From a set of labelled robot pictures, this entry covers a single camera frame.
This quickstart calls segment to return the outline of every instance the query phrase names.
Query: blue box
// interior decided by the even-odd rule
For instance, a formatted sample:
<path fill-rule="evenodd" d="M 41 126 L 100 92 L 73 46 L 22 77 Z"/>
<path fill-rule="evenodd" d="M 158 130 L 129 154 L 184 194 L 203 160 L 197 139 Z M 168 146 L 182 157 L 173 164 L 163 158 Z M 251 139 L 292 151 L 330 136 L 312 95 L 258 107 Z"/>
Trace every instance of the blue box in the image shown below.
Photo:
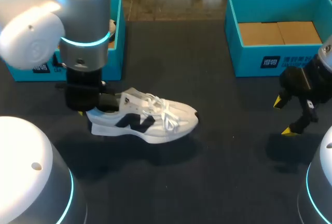
<path fill-rule="evenodd" d="M 126 21 L 123 14 L 122 0 L 110 0 L 110 18 L 117 22 L 114 48 L 108 49 L 108 62 L 103 67 L 103 80 L 120 80 L 122 73 L 123 52 L 126 39 Z M 57 49 L 55 54 L 59 62 L 60 52 Z M 64 68 L 54 67 L 52 59 L 46 64 L 36 67 L 33 70 L 18 70 L 9 65 L 10 73 L 15 81 L 65 81 L 66 72 Z"/>
<path fill-rule="evenodd" d="M 289 60 L 305 58 L 308 62 L 321 45 L 245 46 L 239 23 L 312 21 L 322 42 L 332 34 L 331 0 L 228 0 L 225 32 L 230 56 L 237 77 L 278 76 Z M 274 66 L 263 66 L 264 60 Z"/>

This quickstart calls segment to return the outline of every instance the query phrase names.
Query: blue light ring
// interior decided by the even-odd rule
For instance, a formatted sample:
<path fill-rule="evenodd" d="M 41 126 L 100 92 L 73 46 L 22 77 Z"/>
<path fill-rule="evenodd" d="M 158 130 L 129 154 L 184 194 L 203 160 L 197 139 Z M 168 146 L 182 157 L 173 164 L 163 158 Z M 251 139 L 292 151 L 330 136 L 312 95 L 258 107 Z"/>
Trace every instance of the blue light ring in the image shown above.
<path fill-rule="evenodd" d="M 70 176 L 71 176 L 71 183 L 72 183 L 71 196 L 69 197 L 69 201 L 68 201 L 66 209 L 64 210 L 63 214 L 61 215 L 60 219 L 57 221 L 56 224 L 60 224 L 63 221 L 64 217 L 66 216 L 66 214 L 67 214 L 67 212 L 69 210 L 69 207 L 71 206 L 72 200 L 73 200 L 73 195 L 74 195 L 74 179 L 73 179 L 72 172 L 70 170 L 69 170 L 69 173 L 70 173 Z"/>
<path fill-rule="evenodd" d="M 309 169 L 310 169 L 310 165 L 308 167 L 308 170 L 307 170 L 307 176 L 306 176 L 306 186 L 307 186 L 307 192 L 308 192 L 308 196 L 309 196 L 309 199 L 311 201 L 311 204 L 313 205 L 313 207 L 315 208 L 315 210 L 317 211 L 317 213 L 320 215 L 320 217 L 327 223 L 327 224 L 331 224 L 331 222 L 329 222 L 325 217 L 324 215 L 319 211 L 319 209 L 316 207 L 316 204 L 313 202 L 312 200 L 312 197 L 311 197 L 311 194 L 310 194 L 310 191 L 309 191 L 309 185 L 308 185 L 308 174 L 309 174 Z"/>
<path fill-rule="evenodd" d="M 92 46 L 97 46 L 99 44 L 104 43 L 106 40 L 108 40 L 110 37 L 110 32 L 107 32 L 106 36 L 104 36 L 102 39 L 98 40 L 98 41 L 93 41 L 91 43 L 78 43 L 76 41 L 70 41 L 64 37 L 61 37 L 62 40 L 64 40 L 66 43 L 69 43 L 71 45 L 74 46 L 79 46 L 79 47 L 92 47 Z"/>

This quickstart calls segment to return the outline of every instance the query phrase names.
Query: dark table surface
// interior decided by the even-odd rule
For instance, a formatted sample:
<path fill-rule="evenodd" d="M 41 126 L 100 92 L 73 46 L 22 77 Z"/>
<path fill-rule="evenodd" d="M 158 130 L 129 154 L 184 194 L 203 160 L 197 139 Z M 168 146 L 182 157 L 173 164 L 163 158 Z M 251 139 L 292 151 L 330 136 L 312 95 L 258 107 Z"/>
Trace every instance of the dark table surface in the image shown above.
<path fill-rule="evenodd" d="M 332 106 L 305 134 L 281 136 L 299 105 L 273 108 L 275 77 L 235 78 L 223 26 L 128 23 L 123 80 L 111 84 L 193 106 L 201 123 L 175 142 L 92 136 L 54 83 L 15 83 L 4 63 L 0 115 L 34 123 L 55 144 L 85 192 L 88 224 L 300 223 L 297 191 Z"/>

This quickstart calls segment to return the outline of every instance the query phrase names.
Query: white shoelace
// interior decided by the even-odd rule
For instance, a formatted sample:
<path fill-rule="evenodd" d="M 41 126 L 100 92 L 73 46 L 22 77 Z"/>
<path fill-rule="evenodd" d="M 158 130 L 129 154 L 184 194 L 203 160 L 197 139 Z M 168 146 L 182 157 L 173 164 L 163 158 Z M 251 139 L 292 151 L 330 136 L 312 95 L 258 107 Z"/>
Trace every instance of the white shoelace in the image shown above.
<path fill-rule="evenodd" d="M 146 95 L 152 98 L 151 99 L 150 97 L 147 97 L 146 99 L 149 103 L 148 107 L 150 110 L 153 111 L 153 113 L 143 111 L 143 114 L 146 116 L 160 117 L 163 121 L 165 130 L 169 132 L 175 131 L 175 129 L 179 126 L 179 117 L 170 111 L 169 102 L 150 93 L 147 93 Z M 157 111 L 157 108 L 155 106 L 156 103 L 161 106 L 161 109 L 159 111 Z"/>

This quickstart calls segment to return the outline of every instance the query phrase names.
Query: shoe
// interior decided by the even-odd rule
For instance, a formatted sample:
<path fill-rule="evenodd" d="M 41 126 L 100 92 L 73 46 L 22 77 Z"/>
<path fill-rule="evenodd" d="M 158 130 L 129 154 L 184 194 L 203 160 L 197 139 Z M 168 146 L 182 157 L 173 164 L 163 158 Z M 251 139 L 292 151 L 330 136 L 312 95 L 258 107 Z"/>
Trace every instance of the shoe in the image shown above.
<path fill-rule="evenodd" d="M 190 133 L 198 124 L 192 107 L 131 88 L 115 95 L 119 110 L 106 113 L 97 108 L 86 112 L 91 133 L 100 136 L 132 134 L 150 144 L 173 141 Z"/>
<path fill-rule="evenodd" d="M 114 41 L 115 40 L 115 31 L 116 31 L 116 21 L 114 20 L 110 20 L 109 21 L 109 42 Z"/>

